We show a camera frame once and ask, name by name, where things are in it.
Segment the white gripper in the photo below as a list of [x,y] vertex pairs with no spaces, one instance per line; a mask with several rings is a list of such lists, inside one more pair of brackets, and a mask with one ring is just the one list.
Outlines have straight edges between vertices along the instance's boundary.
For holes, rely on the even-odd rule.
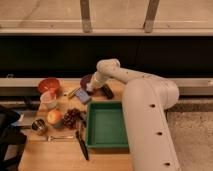
[[103,74],[101,74],[100,72],[96,71],[92,77],[91,80],[88,84],[94,86],[94,90],[101,88],[104,83],[107,81],[108,77],[104,76]]

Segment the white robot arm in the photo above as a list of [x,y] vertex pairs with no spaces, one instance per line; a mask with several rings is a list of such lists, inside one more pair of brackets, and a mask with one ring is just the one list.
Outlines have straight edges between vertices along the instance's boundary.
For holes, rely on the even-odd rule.
[[179,99],[176,83],[154,74],[121,68],[117,59],[100,60],[89,91],[109,78],[122,82],[122,108],[133,171],[181,171],[164,110]]

